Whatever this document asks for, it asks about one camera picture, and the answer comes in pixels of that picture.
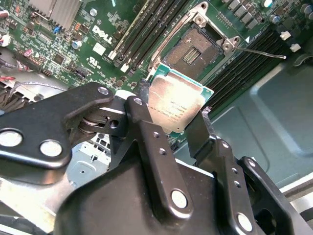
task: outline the cable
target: cable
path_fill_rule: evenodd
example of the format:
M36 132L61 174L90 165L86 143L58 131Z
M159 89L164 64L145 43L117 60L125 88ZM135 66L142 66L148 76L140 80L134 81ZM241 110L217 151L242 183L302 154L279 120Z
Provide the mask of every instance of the cable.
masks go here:
M9 98L13 95L14 91L20 87L20 86L25 86L25 85L35 85L35 86L43 86L43 87L51 87L51 88L54 88L54 89L58 89L58 90L61 90L61 91L67 91L66 89L63 89L61 87L58 87L58 86L54 86L54 85L49 85L49 84L46 84L46 83L41 83L41 82L22 82L22 83L19 83L17 85L15 85L10 93L9 93Z

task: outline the processor chip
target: processor chip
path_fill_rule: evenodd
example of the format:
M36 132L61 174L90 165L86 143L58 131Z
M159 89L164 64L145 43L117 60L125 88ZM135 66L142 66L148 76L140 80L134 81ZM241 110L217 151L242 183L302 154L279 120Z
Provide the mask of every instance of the processor chip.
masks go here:
M165 133L181 133L212 94L207 87L161 64L149 88L151 118Z

